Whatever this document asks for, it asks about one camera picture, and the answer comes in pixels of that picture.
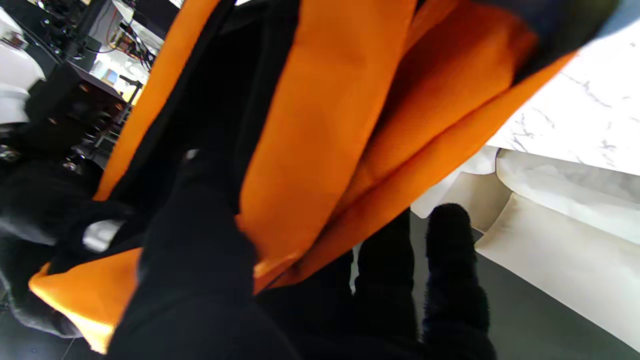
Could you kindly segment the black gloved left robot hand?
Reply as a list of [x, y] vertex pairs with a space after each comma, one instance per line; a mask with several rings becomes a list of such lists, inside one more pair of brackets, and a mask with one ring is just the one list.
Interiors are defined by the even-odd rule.
[[134, 296], [108, 360], [495, 360], [473, 230], [456, 203], [435, 208], [425, 238], [422, 319], [405, 210], [306, 280], [254, 294], [254, 245], [238, 230], [224, 152], [188, 159], [145, 233]]

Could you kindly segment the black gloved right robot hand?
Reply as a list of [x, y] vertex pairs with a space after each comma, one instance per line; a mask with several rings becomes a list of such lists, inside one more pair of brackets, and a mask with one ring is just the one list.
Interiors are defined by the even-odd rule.
[[1, 276], [26, 281], [141, 248], [147, 220], [117, 201], [96, 201], [103, 167], [92, 159], [2, 167]]

